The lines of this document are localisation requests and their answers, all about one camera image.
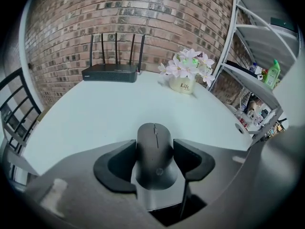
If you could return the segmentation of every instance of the computer mouse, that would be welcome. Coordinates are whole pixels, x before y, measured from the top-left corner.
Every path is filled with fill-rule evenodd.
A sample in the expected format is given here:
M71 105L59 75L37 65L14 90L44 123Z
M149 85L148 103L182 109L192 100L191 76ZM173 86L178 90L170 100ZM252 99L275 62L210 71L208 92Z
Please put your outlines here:
M136 180L149 190L173 185L178 172L173 168L173 146L169 130L156 123L140 126L136 146Z

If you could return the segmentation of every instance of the table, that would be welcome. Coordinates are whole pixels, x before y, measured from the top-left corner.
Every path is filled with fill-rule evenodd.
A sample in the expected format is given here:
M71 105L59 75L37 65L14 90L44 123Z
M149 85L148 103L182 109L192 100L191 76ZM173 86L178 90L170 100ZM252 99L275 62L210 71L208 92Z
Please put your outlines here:
M235 150L247 150L252 142L230 110L200 84L192 95L180 94L159 74L142 72L135 83L77 84L48 111L22 155L42 175L69 155L136 139L138 128L149 122L167 127L172 139Z

